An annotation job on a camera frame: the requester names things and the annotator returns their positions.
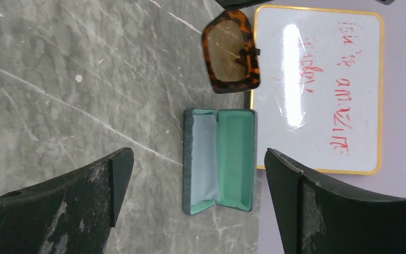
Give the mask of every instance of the whiteboard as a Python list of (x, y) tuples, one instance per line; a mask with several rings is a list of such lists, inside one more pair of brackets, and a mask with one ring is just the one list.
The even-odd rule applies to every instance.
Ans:
[(381, 164), (383, 21), (376, 13), (263, 5), (257, 162), (267, 148), (327, 173)]

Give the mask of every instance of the black object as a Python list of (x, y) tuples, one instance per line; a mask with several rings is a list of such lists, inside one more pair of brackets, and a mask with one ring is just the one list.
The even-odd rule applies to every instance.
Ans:
[(268, 149), (285, 254), (406, 254), (406, 199), (338, 181)]
[(103, 253), (130, 180), (133, 151), (0, 197), (1, 253)]
[(376, 1), (385, 5), (389, 5), (394, 2), (394, 0), (376, 0)]
[[(394, 0), (376, 0), (382, 4), (389, 5), (394, 2)], [(256, 4), (263, 4), (266, 2), (271, 2), (270, 0), (216, 0), (216, 2), (225, 9), (240, 9), (250, 7)]]

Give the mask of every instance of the purple wall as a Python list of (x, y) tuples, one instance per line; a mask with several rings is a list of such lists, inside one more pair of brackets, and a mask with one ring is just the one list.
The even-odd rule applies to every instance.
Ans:
[[(381, 170), (373, 176), (335, 178), (388, 195), (406, 197), (406, 0), (385, 6), (374, 0), (279, 0), (272, 4), (379, 13), (385, 20), (384, 124)], [(258, 254), (284, 254), (265, 174)]]

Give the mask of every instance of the sunglasses lens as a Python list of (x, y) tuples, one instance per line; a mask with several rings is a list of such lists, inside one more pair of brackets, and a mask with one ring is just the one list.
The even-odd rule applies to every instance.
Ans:
[(245, 78), (247, 64), (241, 28), (231, 20), (218, 23), (208, 34), (208, 50), (216, 78), (239, 81)]

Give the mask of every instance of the marble surface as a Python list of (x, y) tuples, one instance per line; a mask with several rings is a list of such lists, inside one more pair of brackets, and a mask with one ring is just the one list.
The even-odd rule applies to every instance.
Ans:
[[(239, 108), (216, 95), (200, 31), (215, 1), (0, 1), (0, 195), (121, 147), (135, 165), (106, 253), (256, 253), (256, 206), (181, 210), (189, 107)], [(253, 9), (247, 9), (249, 16)]]

